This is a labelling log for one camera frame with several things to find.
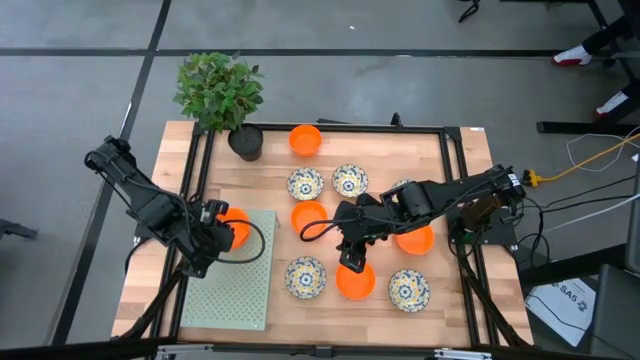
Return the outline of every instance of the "green leafy plant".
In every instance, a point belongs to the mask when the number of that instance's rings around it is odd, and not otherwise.
[[[173,101],[183,106],[183,115],[197,119],[206,130],[236,130],[248,114],[258,110],[263,87],[256,78],[258,65],[235,62],[220,53],[192,54],[180,66],[178,93]]]

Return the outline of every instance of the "gray floor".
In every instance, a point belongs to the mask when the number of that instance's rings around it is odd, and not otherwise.
[[[161,1],[0,0],[0,47],[146,48]],[[597,24],[585,5],[482,1],[456,22],[457,1],[174,0],[160,48],[558,49]],[[614,2],[601,2],[609,20]],[[167,120],[182,119],[171,102],[181,58],[156,58],[131,143],[150,173]],[[548,59],[249,57],[265,74],[265,103],[254,122],[388,123],[485,127],[496,163],[555,174],[569,166],[573,136],[540,135],[535,123],[588,122],[595,107],[627,82],[599,63],[560,69]],[[142,58],[0,57],[0,217],[39,228],[38,241],[0,242],[0,348],[40,345],[70,276],[99,187],[82,157],[119,132]],[[637,121],[637,116],[629,119]],[[577,158],[615,143],[587,139]],[[546,203],[633,173],[626,148],[603,173],[577,172],[531,196]],[[603,192],[631,193],[630,184]],[[547,226],[603,204],[549,216]],[[628,209],[549,234],[556,259],[623,242]],[[533,232],[536,216],[518,228]],[[107,339],[120,296],[133,222],[113,199],[91,266],[70,342]],[[554,348],[536,332],[536,341]]]

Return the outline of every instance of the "white cable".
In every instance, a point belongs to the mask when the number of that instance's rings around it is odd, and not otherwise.
[[[564,223],[564,224],[560,224],[560,225],[554,226],[554,227],[552,227],[551,229],[547,229],[547,230],[543,231],[543,233],[548,233],[548,232],[551,232],[551,231],[553,231],[553,230],[557,230],[557,229],[563,228],[563,227],[565,227],[565,226],[567,226],[567,225],[575,224],[575,223],[580,222],[580,221],[582,221],[582,220],[586,220],[586,219],[592,218],[592,217],[594,217],[594,216],[598,216],[598,215],[604,214],[604,213],[606,213],[606,212],[608,212],[608,211],[611,211],[611,210],[613,210],[613,209],[619,208],[619,207],[620,207],[620,206],[622,206],[622,205],[625,205],[625,204],[627,204],[627,203],[630,203],[630,202],[632,202],[633,200],[635,200],[635,199],[637,199],[637,198],[640,198],[640,193],[635,194],[635,195],[633,195],[632,197],[630,197],[630,198],[628,198],[628,199],[624,200],[623,202],[618,203],[618,204],[616,204],[616,205],[613,205],[613,206],[611,206],[611,207],[608,207],[608,208],[606,208],[606,209],[602,209],[602,210],[600,210],[600,211],[596,211],[596,212],[594,212],[594,213],[592,213],[592,214],[585,215],[585,216],[580,217],[580,218],[577,218],[577,219],[575,219],[575,220],[568,221],[568,222],[566,222],[566,223]]]
[[[578,166],[576,165],[576,162],[573,161],[573,156],[571,155],[571,147],[570,145],[573,144],[574,142],[581,140],[584,137],[587,136],[596,136],[596,137],[609,137],[609,138],[615,138],[615,139],[619,139],[621,141],[625,141],[627,140],[634,132],[636,132],[636,130],[640,129],[640,126],[636,127],[635,129],[631,130],[631,132],[629,134],[627,134],[627,136],[625,136],[624,138],[621,138],[620,136],[616,136],[616,135],[608,135],[608,134],[584,134],[580,137],[577,137],[569,142],[567,142],[567,155],[569,155],[569,161],[571,161],[571,165],[577,167],[578,169],[582,169],[584,171],[589,171],[589,172],[602,172],[604,170],[606,170],[609,166],[613,165],[613,163],[615,163],[616,161],[618,161],[618,159],[620,158],[620,154],[622,154],[622,148],[624,148],[624,145],[632,145],[635,146],[636,148],[640,149],[640,146],[638,146],[637,144],[634,144],[633,142],[628,142],[623,144],[622,146],[620,146],[620,149],[618,149],[618,152],[616,153],[616,157],[611,160],[611,162],[609,162],[607,165],[603,166],[600,169],[589,169],[589,168],[585,168],[582,166]]]

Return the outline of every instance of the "black plant pot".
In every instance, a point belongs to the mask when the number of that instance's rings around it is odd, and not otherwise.
[[[243,124],[229,133],[229,146],[244,161],[256,161],[262,155],[262,130],[253,124]]]

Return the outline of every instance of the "potted plant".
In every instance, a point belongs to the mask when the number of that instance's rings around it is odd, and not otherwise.
[[[262,84],[256,78],[258,65],[249,68],[220,53],[192,54],[180,66],[178,93],[173,101],[183,106],[183,115],[193,117],[207,131],[231,130],[228,142],[245,161],[262,154],[262,130],[244,122],[262,104]]]

